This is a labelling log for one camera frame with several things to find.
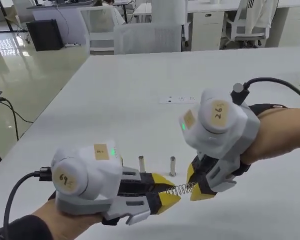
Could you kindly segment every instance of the number label 26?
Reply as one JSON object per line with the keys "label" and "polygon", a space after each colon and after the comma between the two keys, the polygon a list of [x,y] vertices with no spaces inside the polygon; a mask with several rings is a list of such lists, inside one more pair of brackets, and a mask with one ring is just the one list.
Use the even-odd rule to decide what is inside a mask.
{"label": "number label 26", "polygon": [[212,103],[211,123],[216,127],[225,127],[229,105],[226,101],[216,100]]}
{"label": "number label 26", "polygon": [[214,110],[217,112],[214,117],[215,118],[219,118],[221,119],[221,116],[222,116],[222,107],[224,106],[223,103],[219,103],[216,105],[218,108],[215,108]]}

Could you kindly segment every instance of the office room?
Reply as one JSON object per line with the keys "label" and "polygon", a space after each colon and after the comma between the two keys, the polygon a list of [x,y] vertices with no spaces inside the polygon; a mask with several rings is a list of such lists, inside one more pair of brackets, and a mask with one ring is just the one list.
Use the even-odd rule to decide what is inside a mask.
{"label": "office room", "polygon": [[0,239],[189,237],[300,240],[300,0],[0,0]]}

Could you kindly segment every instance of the table surface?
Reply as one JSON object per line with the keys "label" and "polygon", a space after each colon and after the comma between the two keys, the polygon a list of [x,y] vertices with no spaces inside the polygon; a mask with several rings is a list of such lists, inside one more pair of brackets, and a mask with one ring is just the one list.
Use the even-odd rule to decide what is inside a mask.
{"label": "table surface", "polygon": [[[194,96],[205,88],[231,91],[255,77],[297,81],[299,48],[261,48],[90,56],[0,163],[0,226],[6,200],[25,174],[49,166],[57,148],[115,139],[124,165],[184,184],[195,151],[185,143],[178,117],[191,104],[159,104],[164,96]],[[248,104],[300,108],[300,97],[274,83],[256,83]],[[177,176],[168,176],[170,157]],[[101,224],[79,240],[300,240],[300,149],[255,163],[237,185],[215,198],[189,195],[159,216],[126,226]],[[32,213],[54,191],[51,182],[27,180],[18,190],[10,219]]]}
{"label": "table surface", "polygon": [[[240,0],[221,0],[220,4],[211,4],[210,0],[188,1],[188,13],[236,11]],[[278,8],[300,7],[300,0],[279,0]],[[151,14],[151,3],[142,3],[134,15]]]}

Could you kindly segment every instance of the power outlet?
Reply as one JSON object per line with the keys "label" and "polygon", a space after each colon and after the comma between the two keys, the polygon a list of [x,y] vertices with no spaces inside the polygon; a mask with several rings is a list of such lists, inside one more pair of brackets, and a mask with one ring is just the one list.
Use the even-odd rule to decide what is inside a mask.
{"label": "power outlet", "polygon": [[163,96],[159,99],[159,104],[195,104],[194,96]]}

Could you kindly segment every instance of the tape label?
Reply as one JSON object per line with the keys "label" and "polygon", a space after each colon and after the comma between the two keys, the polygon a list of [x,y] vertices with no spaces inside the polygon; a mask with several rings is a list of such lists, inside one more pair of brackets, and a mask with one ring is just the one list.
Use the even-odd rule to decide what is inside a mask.
{"label": "tape label", "polygon": [[212,103],[211,123],[217,127],[225,127],[227,123],[229,104],[224,100]]}
{"label": "tape label", "polygon": [[64,191],[73,192],[77,187],[76,179],[60,167],[54,171],[52,178],[53,183]]}
{"label": "tape label", "polygon": [[106,144],[95,144],[94,155],[96,160],[109,160],[108,148]]}
{"label": "tape label", "polygon": [[196,119],[194,118],[194,115],[192,114],[191,110],[188,110],[186,112],[186,114],[183,117],[183,120],[188,129],[190,129],[196,122]]}

